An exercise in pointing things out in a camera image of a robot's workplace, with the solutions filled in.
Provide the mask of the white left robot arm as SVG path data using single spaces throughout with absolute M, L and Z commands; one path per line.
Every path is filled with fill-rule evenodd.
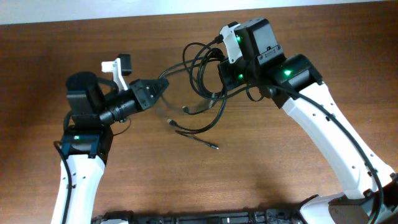
M 53 143 L 61 157 L 61 176 L 52 223 L 90 223 L 115 136 L 112 124 L 153 107 L 168 86 L 164 78 L 137 79 L 122 90 L 92 72 L 78 72 L 66 81 L 71 110 L 61 140 Z

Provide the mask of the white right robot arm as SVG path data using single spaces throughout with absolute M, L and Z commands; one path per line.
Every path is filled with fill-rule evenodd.
M 342 191 L 302 202 L 302 223 L 396 223 L 397 173 L 363 141 L 337 107 L 320 72 L 301 54 L 284 55 L 270 22 L 232 22 L 218 41 L 227 58 L 218 66 L 228 91 L 257 87 L 308 134 L 337 176 Z

